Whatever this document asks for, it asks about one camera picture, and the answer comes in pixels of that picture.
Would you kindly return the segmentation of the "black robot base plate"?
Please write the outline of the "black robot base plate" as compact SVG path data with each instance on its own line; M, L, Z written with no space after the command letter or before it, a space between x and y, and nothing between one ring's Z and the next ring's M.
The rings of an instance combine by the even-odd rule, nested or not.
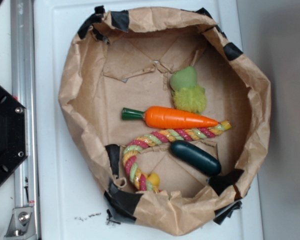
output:
M26 108L0 86L0 187L27 158Z

